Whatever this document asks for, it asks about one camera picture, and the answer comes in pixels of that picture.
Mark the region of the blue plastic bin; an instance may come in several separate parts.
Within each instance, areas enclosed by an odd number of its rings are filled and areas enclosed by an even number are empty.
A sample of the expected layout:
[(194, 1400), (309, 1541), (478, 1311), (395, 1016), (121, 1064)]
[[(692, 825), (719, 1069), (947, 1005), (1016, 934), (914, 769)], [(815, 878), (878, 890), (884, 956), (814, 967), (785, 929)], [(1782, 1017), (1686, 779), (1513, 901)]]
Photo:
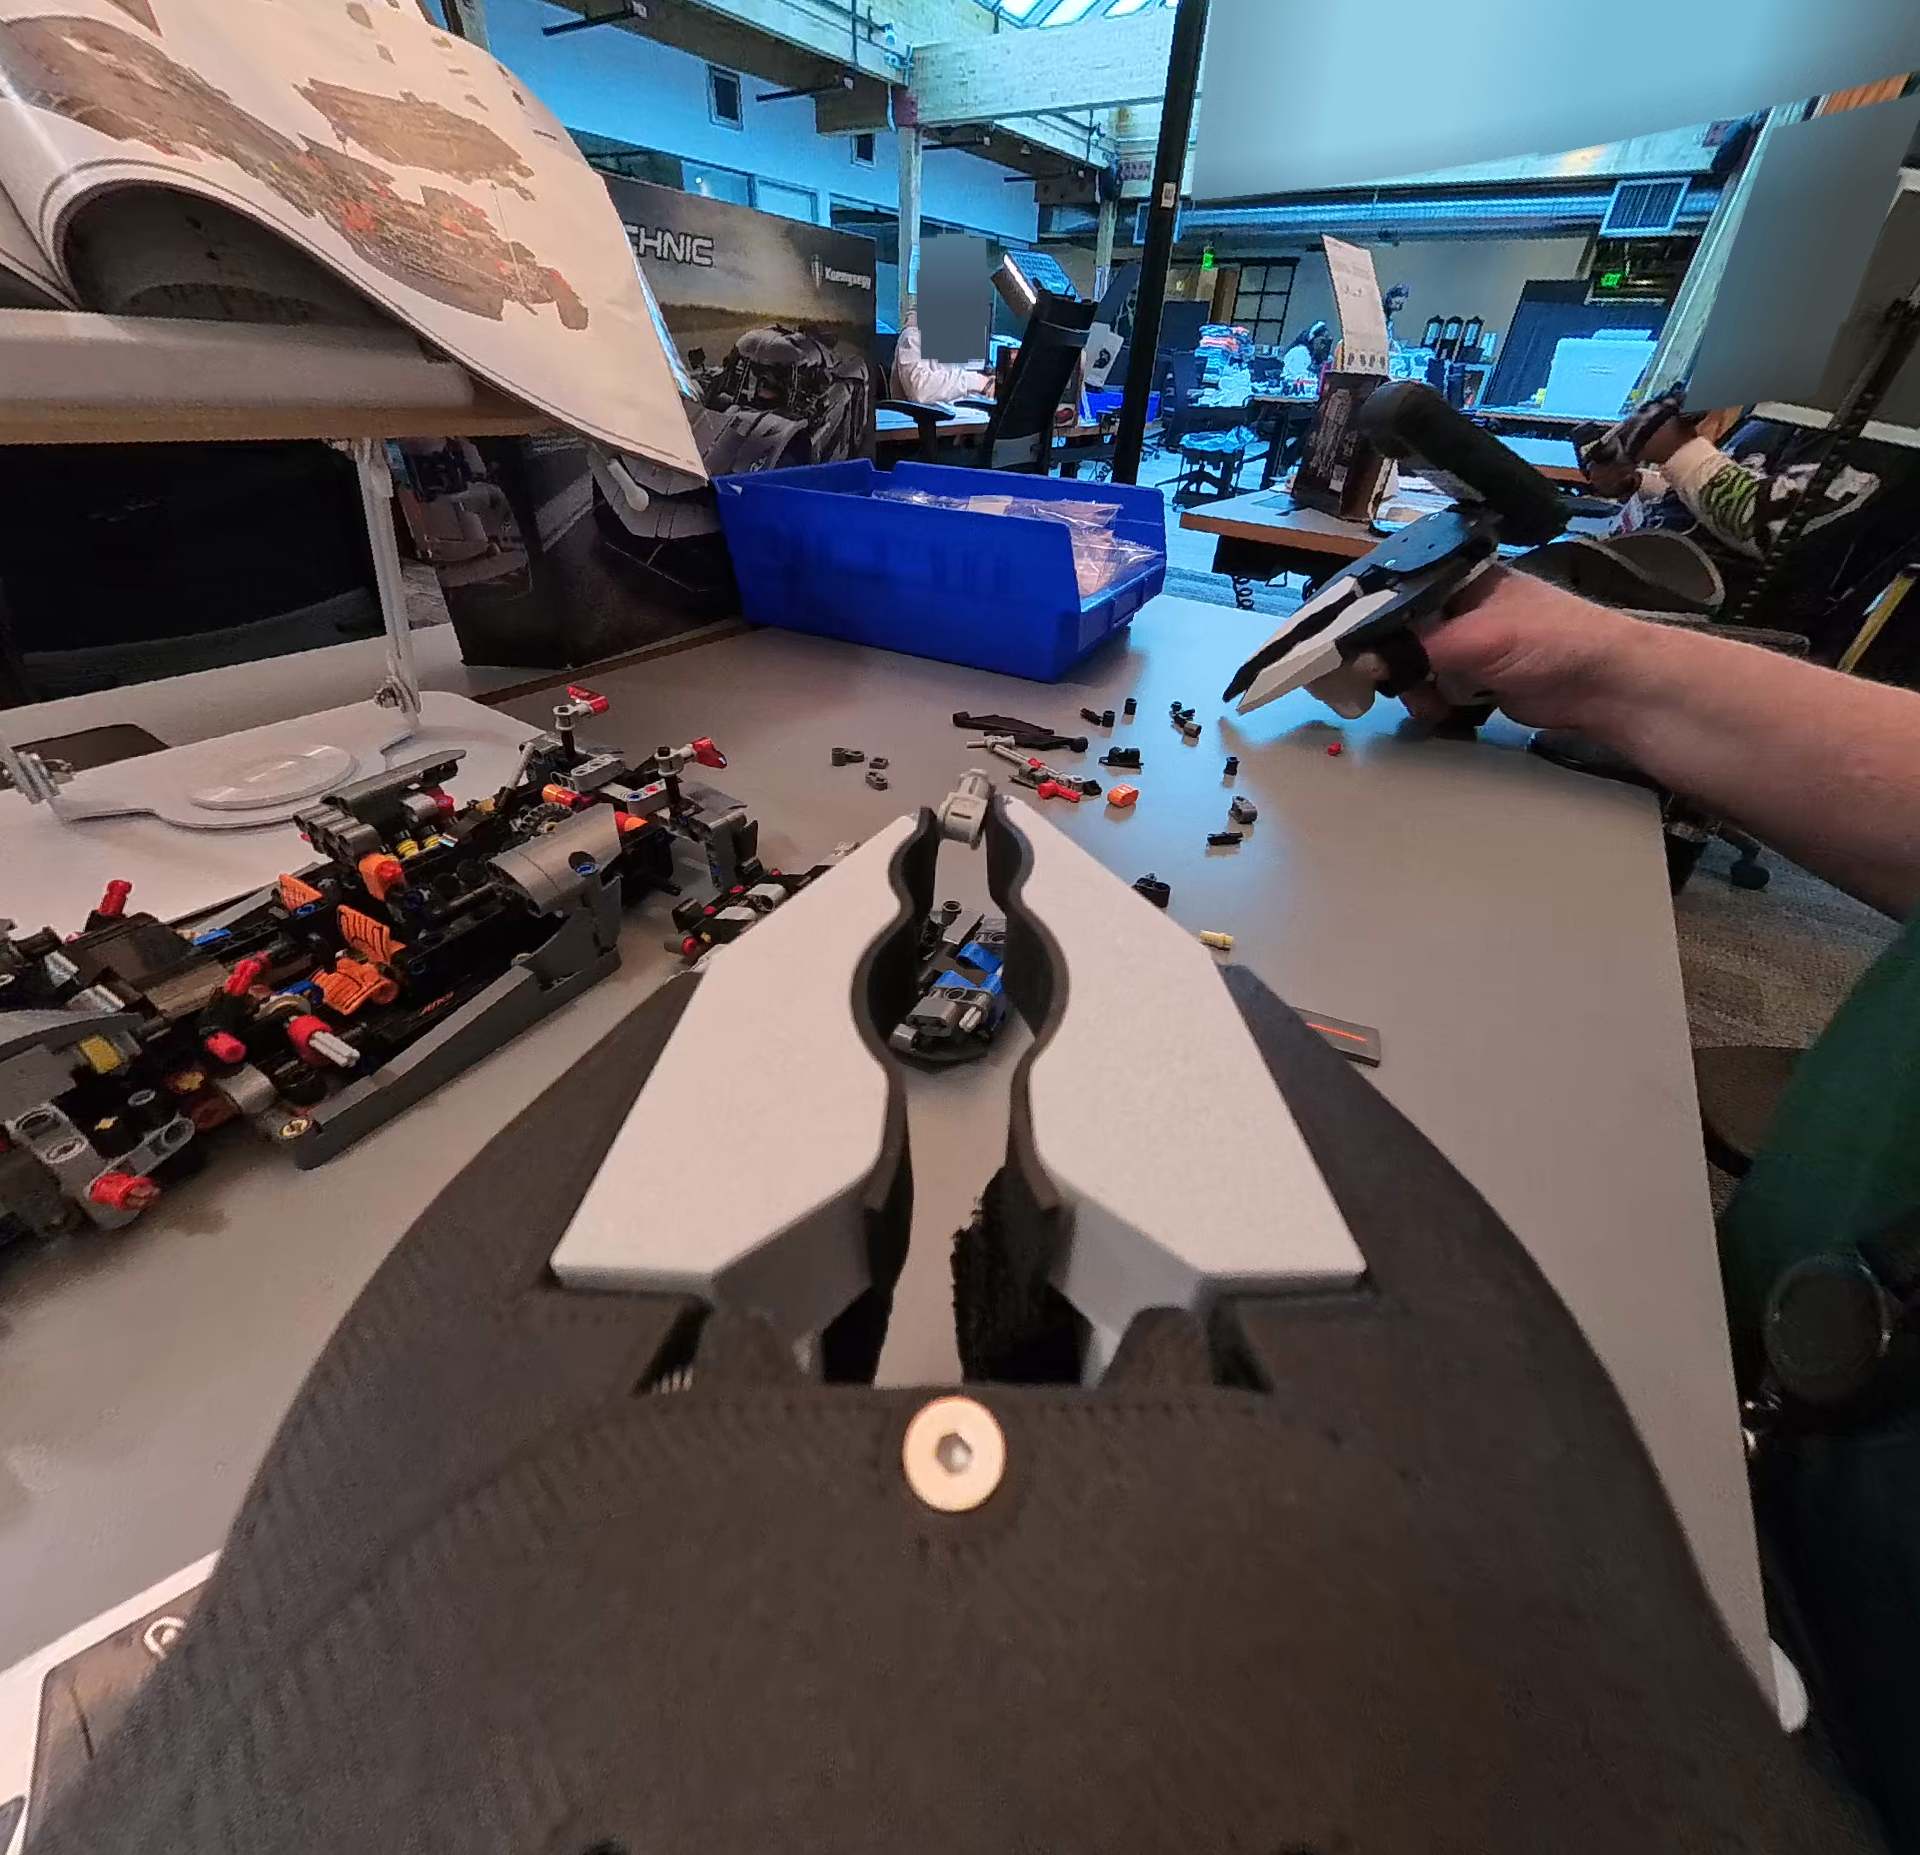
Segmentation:
[(916, 511), (878, 498), (920, 488), (951, 496), (1114, 500), (1125, 539), (1166, 550), (1151, 488), (864, 460), (716, 477), (713, 494), (752, 625), (1060, 682), (1114, 642), (1165, 587), (1165, 572), (1083, 601), (1068, 530), (973, 511)]

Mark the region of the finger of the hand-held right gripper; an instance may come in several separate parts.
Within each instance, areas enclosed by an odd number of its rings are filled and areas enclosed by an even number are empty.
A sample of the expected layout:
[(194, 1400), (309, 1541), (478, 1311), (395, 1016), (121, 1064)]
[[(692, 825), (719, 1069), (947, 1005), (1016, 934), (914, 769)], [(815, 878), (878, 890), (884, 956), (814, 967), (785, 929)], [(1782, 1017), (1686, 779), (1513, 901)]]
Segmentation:
[(1364, 716), (1432, 675), (1426, 636), (1444, 619), (1436, 598), (1336, 598), (1331, 611), (1300, 611), (1233, 675), (1240, 714), (1305, 691), (1334, 716)]
[(1423, 577), (1397, 581), (1346, 577), (1298, 609), (1224, 686), (1224, 700), (1278, 700), (1352, 673), (1360, 658), (1411, 636)]

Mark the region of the lego sub-assembly with blue parts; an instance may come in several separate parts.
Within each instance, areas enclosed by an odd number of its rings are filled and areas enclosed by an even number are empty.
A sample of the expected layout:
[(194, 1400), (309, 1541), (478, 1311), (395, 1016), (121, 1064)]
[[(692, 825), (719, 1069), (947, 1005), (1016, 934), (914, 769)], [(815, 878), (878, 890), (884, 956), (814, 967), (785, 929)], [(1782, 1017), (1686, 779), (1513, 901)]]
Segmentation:
[[(684, 964), (721, 951), (850, 853), (850, 846), (837, 848), (799, 873), (761, 867), (719, 890), (677, 901), (665, 948)], [(1003, 918), (986, 907), (945, 899), (927, 909), (916, 935), (914, 998), (889, 1037), (902, 1059), (942, 1069), (990, 1050), (1006, 1017), (1003, 942)]]

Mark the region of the printed marker sheet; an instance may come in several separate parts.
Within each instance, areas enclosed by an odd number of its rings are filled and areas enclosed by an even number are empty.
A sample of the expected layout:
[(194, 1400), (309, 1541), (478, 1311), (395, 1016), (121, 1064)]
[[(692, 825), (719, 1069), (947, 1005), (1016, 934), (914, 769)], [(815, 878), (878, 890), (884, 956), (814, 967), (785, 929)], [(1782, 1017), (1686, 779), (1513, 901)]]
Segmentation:
[(177, 1645), (216, 1552), (3, 1672), (3, 1850), (23, 1853)]

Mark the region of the grey and red lego rods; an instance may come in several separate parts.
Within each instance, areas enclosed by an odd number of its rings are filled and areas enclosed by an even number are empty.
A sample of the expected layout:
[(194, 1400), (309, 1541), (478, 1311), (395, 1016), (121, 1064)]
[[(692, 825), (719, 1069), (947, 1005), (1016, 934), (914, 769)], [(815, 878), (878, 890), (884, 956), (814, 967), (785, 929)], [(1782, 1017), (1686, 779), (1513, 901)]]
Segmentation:
[(1038, 754), (1028, 754), (1018, 743), (1006, 738), (986, 736), (973, 739), (967, 746), (984, 751), (999, 763), (1006, 763), (1013, 771), (1013, 779), (1018, 786), (1028, 786), (1040, 802), (1079, 806), (1100, 802), (1108, 794), (1105, 784), (1098, 779), (1066, 772), (1063, 769), (1045, 763)]

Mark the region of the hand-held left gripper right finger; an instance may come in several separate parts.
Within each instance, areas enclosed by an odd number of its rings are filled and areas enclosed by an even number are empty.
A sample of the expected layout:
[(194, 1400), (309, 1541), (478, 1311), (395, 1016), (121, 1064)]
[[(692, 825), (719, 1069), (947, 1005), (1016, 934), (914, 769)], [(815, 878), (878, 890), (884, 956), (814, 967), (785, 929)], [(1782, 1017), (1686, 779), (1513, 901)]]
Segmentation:
[(1093, 1382), (1142, 1313), (1343, 1299), (1365, 1261), (1196, 934), (1040, 813), (982, 823), (1030, 1045), (982, 1197), (982, 1377)]

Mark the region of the white metal book stand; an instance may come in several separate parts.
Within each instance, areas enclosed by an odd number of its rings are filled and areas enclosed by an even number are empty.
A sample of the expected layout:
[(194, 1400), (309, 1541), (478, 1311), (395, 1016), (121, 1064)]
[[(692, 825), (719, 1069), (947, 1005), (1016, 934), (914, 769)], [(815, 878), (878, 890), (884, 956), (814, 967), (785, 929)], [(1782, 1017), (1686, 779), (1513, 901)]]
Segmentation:
[(387, 484), (397, 435), (534, 435), (551, 419), (430, 355), (406, 330), (272, 327), (4, 309), (7, 444), (338, 442), (350, 449), (387, 637), (371, 700), (294, 716), (233, 696), (243, 670), (182, 675), (234, 709), (233, 730), (103, 763), (69, 786), (4, 743), (27, 789), (4, 791), (4, 892), (29, 921), (78, 922), (128, 877), (182, 911), (270, 877), (291, 816), (333, 786), (456, 751), (456, 786), (511, 774), (533, 730), (492, 706), (420, 686)]

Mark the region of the dark cardboard box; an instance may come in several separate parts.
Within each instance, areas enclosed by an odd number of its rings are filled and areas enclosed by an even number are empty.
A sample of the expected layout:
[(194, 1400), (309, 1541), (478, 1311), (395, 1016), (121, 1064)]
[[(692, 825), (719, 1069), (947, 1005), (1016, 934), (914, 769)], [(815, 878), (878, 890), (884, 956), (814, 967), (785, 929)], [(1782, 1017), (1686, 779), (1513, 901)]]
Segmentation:
[(1298, 507), (1369, 523), (1389, 479), (1389, 462), (1364, 436), (1358, 415), (1385, 383), (1388, 378), (1378, 372), (1325, 372), (1293, 479)]

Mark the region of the wooden office desk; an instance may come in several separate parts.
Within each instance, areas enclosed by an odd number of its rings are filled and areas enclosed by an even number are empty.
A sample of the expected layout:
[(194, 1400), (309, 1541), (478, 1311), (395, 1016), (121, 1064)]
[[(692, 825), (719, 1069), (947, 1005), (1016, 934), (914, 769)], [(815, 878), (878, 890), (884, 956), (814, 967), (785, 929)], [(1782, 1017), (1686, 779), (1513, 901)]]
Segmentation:
[(1377, 548), (1397, 525), (1428, 511), (1432, 503), (1417, 500), (1400, 523), (1388, 521), (1380, 527), (1301, 507), (1291, 492), (1271, 488), (1179, 509), (1179, 525), (1168, 530), (1168, 542), (1205, 540), (1211, 548), (1212, 574), (1229, 581), (1237, 608), (1253, 609), (1258, 587), (1278, 582), (1309, 594)]

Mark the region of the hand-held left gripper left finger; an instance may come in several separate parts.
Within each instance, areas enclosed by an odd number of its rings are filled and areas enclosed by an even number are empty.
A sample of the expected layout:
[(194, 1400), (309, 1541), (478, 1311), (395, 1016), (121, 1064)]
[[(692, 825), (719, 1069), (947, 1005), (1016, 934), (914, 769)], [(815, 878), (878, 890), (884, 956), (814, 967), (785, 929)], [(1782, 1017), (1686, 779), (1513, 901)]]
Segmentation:
[(708, 956), (551, 1253), (565, 1290), (693, 1299), (870, 1382), (911, 1240), (889, 1035), (942, 848), (898, 816)]

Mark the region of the lego instruction booklet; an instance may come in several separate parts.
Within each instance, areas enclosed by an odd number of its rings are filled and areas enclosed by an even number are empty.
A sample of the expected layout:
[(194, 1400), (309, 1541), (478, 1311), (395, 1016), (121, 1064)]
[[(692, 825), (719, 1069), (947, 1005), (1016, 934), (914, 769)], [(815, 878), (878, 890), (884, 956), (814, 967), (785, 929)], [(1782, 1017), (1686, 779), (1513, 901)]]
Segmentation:
[(3, 0), (4, 295), (409, 329), (700, 474), (607, 187), (420, 0)]

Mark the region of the grey office chair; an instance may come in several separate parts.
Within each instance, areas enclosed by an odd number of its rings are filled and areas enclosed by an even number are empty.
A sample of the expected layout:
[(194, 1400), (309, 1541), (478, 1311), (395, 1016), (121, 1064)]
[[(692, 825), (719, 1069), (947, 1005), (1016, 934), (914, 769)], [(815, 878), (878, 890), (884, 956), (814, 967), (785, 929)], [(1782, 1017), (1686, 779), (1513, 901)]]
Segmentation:
[(1721, 569), (1690, 536), (1668, 530), (1566, 535), (1532, 548), (1513, 569), (1570, 594), (1644, 614), (1715, 614)]

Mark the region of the person's green shirt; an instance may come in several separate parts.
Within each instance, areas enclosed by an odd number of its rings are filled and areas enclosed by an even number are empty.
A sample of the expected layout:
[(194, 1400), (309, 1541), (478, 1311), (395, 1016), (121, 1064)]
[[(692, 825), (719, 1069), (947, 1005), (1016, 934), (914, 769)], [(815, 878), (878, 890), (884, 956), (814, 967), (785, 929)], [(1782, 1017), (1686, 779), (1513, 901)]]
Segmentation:
[(1817, 1704), (1891, 1850), (1917, 1824), (1917, 934), (1811, 1050), (1718, 1230), (1758, 1499)]

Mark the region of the dark printed lego box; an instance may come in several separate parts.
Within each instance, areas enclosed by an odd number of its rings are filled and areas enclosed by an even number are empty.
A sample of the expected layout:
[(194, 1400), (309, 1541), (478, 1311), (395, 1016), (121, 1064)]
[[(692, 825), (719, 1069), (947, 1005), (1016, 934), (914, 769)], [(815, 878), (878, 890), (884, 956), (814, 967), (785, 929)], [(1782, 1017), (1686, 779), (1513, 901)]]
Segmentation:
[[(870, 460), (870, 244), (607, 176), (708, 472)], [(391, 445), (399, 546), (430, 568), (468, 667), (590, 667), (737, 615), (713, 488), (578, 435)]]

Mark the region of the clear plastic parts bags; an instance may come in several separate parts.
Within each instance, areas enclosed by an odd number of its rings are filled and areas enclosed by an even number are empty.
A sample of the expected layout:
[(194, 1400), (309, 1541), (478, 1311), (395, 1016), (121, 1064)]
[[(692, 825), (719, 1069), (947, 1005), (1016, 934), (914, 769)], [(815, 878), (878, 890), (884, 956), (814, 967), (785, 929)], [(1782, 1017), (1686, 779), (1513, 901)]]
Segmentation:
[(1083, 601), (1154, 572), (1165, 572), (1165, 548), (1125, 539), (1114, 500), (1024, 498), (1006, 494), (951, 496), (920, 488), (882, 489), (878, 498), (916, 511), (973, 511), (1024, 523), (1058, 523), (1068, 530), (1077, 592)]

